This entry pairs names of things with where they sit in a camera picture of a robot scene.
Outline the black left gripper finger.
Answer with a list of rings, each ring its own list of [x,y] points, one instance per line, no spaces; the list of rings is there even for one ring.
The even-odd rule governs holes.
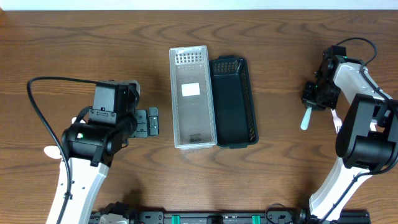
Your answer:
[[[150,122],[158,122],[159,120],[159,109],[157,107],[149,108],[149,120]]]
[[[158,135],[159,135],[158,125],[150,125],[148,129],[148,136],[158,136]]]

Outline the pale pink plastic fork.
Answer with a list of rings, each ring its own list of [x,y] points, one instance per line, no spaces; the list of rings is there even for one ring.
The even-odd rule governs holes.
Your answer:
[[[338,134],[342,126],[342,120],[338,117],[336,110],[331,109],[331,114],[333,117],[333,124],[335,126],[335,131]]]

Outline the mint green plastic fork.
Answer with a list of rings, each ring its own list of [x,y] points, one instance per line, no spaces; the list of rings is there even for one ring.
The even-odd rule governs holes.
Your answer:
[[[308,125],[310,122],[310,117],[311,117],[311,113],[312,113],[312,107],[307,107],[305,114],[303,116],[300,128],[301,130],[307,130],[308,129]]]

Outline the white plastic fork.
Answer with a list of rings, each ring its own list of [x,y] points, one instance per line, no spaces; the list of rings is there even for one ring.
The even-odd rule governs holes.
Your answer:
[[[376,131],[376,123],[370,123],[369,128],[371,131]]]

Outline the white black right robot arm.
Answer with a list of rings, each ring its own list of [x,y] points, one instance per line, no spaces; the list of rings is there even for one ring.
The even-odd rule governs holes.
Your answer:
[[[336,108],[340,94],[350,108],[337,127],[337,159],[321,187],[311,195],[309,210],[297,223],[337,223],[355,191],[370,177],[397,165],[397,101],[384,93],[370,77],[366,63],[350,58],[345,47],[332,45],[323,52],[315,73],[302,95],[306,130],[313,110]]]

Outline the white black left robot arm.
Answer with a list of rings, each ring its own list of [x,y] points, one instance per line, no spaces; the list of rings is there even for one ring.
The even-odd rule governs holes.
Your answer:
[[[80,113],[88,115],[88,121],[76,119],[62,134],[71,174],[60,165],[47,223],[88,223],[114,155],[131,138],[159,135],[159,110],[137,109],[139,98],[136,80],[96,84],[93,106]]]

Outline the white plastic spoon under arm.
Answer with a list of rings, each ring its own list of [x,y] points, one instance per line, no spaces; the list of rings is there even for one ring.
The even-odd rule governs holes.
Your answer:
[[[61,159],[62,158],[60,149],[57,146],[44,147],[44,153],[52,159]]]

